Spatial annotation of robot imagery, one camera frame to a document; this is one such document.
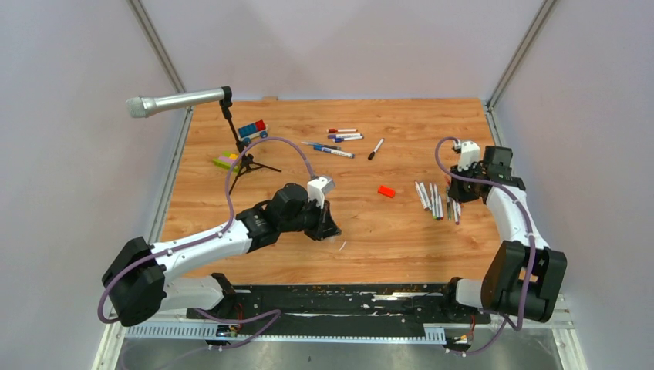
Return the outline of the dark green grey marker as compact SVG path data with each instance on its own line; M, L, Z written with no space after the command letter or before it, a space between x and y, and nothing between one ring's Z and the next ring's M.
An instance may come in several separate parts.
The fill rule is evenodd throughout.
M449 189L450 189L449 185L446 186L446 191L445 191L445 195L446 195L446 210L447 210L447 219L448 219L448 220L452 220L452 217L453 217L453 216L452 216L452 209L451 209L451 199L450 199L450 196L449 196Z

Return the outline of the light green cap marker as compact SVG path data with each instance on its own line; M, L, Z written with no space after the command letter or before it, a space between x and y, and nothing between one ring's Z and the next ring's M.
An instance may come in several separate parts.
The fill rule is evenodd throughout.
M438 220L439 219L439 217L438 217L439 214L438 214L438 211L437 211L437 199L436 199L436 195L434 193L434 188L433 188L432 183L429 183L429 190L430 190L430 203L431 203L431 210L432 210L433 219Z

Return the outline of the brown cap marker pen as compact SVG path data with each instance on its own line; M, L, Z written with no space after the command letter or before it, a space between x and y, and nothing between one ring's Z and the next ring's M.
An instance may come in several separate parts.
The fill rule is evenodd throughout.
M417 181L415 181L415 182L414 182L414 185L415 185L415 188L416 188L416 192L418 193L418 196L419 196L419 199L420 199L420 202L421 202L422 208L423 208L424 210L429 210L429 209L430 209L430 205L429 205L429 203L426 201L426 198L424 197L424 194L423 194L423 191L422 191L422 189L421 189L421 187L420 187L420 184L419 184Z

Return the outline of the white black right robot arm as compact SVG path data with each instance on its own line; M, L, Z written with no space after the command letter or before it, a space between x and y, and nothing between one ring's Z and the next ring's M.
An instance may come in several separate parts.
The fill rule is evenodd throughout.
M449 321L471 308L548 321L567 268L564 253L552 250L538 232L527 206L524 181L513 174L511 149L457 141L459 154L448 195L459 204L482 200L491 212L501 245L480 281L454 277L440 303Z

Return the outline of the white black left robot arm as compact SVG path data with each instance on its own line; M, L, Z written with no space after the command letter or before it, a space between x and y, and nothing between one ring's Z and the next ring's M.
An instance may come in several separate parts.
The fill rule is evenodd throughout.
M288 183L270 200L243 210L209 230L168 242L148 244L143 237L125 243L102 277L104 302L124 327L141 324L160 311L182 308L209 310L217 318L230 317L236 297L224 277L187 278L186 273L213 261L243 255L275 244L283 233L302 232L314 241L337 236L327 194L335 184L316 177L305 187Z

